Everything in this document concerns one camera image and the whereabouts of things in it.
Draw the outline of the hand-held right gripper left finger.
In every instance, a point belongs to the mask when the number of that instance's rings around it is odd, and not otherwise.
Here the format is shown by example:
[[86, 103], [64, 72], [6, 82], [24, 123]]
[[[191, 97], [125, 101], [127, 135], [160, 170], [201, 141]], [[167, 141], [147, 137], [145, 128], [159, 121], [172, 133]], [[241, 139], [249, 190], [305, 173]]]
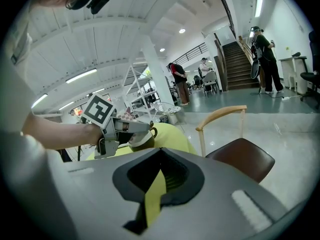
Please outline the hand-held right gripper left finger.
[[128, 154], [113, 158], [62, 162], [49, 152], [49, 169], [60, 200], [72, 222], [77, 240], [145, 240], [124, 225], [133, 221], [139, 204], [125, 200], [113, 184], [117, 167], [138, 158]]

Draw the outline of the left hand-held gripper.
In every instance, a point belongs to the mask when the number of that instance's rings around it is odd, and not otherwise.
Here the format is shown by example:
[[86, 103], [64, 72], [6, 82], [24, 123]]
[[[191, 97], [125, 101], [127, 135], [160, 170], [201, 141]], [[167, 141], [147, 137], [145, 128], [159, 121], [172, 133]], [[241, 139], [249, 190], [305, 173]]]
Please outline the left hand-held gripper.
[[128, 143], [131, 134], [147, 134], [150, 124], [130, 121], [117, 117], [115, 106], [98, 93], [92, 94], [82, 117], [100, 127], [102, 136], [99, 138], [95, 151], [95, 159], [113, 157], [120, 145]]

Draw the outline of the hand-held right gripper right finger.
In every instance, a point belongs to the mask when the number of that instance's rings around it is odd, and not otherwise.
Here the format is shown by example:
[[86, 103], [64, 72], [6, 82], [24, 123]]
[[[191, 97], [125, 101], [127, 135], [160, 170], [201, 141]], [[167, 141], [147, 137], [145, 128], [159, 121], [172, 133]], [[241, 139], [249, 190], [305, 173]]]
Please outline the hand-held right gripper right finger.
[[225, 163], [168, 149], [200, 167], [204, 184], [188, 203], [163, 207], [149, 240], [275, 240], [298, 217], [267, 189]]

